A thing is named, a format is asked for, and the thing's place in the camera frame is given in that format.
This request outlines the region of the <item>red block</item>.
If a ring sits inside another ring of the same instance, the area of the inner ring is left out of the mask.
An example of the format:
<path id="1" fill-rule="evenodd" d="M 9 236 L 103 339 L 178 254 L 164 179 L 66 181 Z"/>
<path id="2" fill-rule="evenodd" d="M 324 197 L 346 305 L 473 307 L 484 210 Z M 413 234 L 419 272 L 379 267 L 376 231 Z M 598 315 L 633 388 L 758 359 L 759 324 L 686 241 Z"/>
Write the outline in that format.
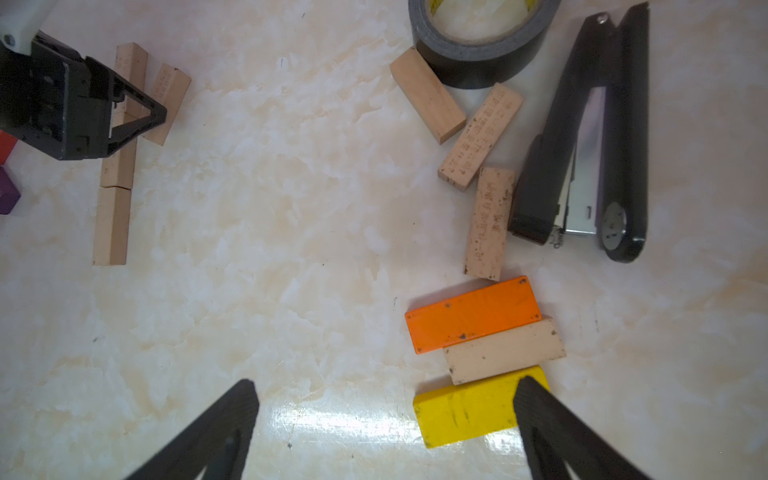
<path id="1" fill-rule="evenodd" d="M 17 144 L 17 139 L 7 132 L 0 132 L 0 165 L 3 166 Z"/>

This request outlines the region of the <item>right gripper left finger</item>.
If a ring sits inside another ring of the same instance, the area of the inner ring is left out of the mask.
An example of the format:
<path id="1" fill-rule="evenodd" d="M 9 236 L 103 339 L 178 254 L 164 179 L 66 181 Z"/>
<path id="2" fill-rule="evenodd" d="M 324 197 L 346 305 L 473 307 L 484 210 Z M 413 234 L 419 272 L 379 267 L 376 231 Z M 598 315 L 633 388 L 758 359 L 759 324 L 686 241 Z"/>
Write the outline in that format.
<path id="1" fill-rule="evenodd" d="M 238 381 L 129 477 L 240 479 L 259 407 L 254 382 Z"/>

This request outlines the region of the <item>long natural wood block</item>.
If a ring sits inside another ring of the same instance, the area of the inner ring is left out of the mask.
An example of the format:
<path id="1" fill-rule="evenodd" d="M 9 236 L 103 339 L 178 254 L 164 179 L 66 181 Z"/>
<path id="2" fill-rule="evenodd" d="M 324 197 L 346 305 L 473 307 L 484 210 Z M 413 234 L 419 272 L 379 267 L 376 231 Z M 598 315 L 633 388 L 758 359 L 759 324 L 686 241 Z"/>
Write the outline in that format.
<path id="1" fill-rule="evenodd" d="M 125 265 L 127 262 L 131 191 L 101 187 L 98 192 L 93 264 Z"/>

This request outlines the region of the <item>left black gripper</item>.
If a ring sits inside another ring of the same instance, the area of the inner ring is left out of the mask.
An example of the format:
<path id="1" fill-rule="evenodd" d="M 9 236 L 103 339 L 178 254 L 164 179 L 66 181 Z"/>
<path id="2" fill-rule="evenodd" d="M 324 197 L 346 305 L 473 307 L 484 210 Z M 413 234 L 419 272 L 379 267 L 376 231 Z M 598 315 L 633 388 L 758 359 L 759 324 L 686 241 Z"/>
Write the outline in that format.
<path id="1" fill-rule="evenodd" d="M 126 99 L 136 118 L 112 126 L 112 110 Z M 28 55 L 1 47 L 1 130 L 55 159 L 108 157 L 166 117 L 129 80 L 45 33 Z"/>

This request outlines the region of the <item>purple block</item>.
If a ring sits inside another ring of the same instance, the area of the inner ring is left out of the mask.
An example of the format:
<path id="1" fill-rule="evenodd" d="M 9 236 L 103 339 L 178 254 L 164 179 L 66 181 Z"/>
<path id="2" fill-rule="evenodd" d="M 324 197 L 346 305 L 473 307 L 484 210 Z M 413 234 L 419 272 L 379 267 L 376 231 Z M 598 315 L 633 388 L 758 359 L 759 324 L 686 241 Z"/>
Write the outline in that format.
<path id="1" fill-rule="evenodd" d="M 3 167 L 0 167 L 0 214 L 9 215 L 21 197 L 20 191 L 15 186 Z"/>

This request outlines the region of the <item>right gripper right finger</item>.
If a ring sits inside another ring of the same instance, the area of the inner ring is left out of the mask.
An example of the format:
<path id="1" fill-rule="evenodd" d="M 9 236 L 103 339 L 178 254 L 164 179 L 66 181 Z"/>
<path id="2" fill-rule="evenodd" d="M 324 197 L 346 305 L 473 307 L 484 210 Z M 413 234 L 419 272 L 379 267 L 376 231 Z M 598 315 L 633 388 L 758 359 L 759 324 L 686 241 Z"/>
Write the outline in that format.
<path id="1" fill-rule="evenodd" d="M 519 381 L 513 406 L 534 479 L 647 477 L 533 377 Z"/>

